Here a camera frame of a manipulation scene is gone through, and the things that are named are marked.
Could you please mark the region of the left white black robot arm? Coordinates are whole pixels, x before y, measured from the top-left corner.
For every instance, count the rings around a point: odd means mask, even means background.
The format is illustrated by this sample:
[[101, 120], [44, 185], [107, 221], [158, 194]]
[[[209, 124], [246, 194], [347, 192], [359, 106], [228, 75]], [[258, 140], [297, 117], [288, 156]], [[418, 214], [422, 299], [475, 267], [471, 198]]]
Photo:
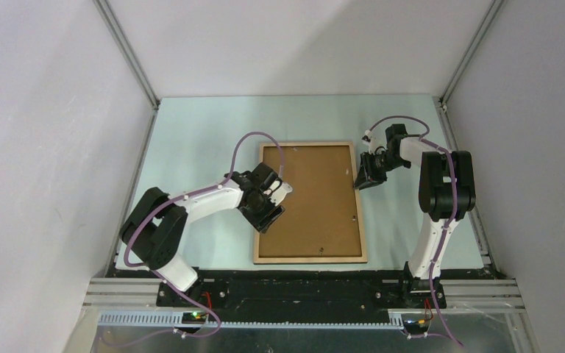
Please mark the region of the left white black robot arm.
[[119, 237], [127, 246], [124, 263], [144, 266], [175, 288], [185, 306], [202, 300], [196, 270], [179, 253], [187, 225], [225, 210], [238, 210], [259, 233], [284, 213], [293, 188], [265, 163], [254, 170], [225, 174], [221, 183], [170, 198], [157, 187], [148, 189], [122, 224]]

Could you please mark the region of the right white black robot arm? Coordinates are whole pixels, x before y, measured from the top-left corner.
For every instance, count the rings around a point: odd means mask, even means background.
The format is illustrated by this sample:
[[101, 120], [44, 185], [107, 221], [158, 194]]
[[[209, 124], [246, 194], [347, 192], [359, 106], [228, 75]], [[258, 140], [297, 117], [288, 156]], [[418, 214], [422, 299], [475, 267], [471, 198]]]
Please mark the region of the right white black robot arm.
[[438, 290], [447, 243], [458, 223], [475, 206], [472, 155], [450, 151], [424, 135], [412, 135], [404, 124], [386, 129], [384, 146], [374, 142], [372, 129], [365, 131], [362, 140], [368, 150], [360, 155], [356, 190], [383, 184], [387, 173], [396, 168], [419, 167], [418, 200], [424, 218], [398, 288], [399, 300], [405, 306], [418, 307], [428, 294]]

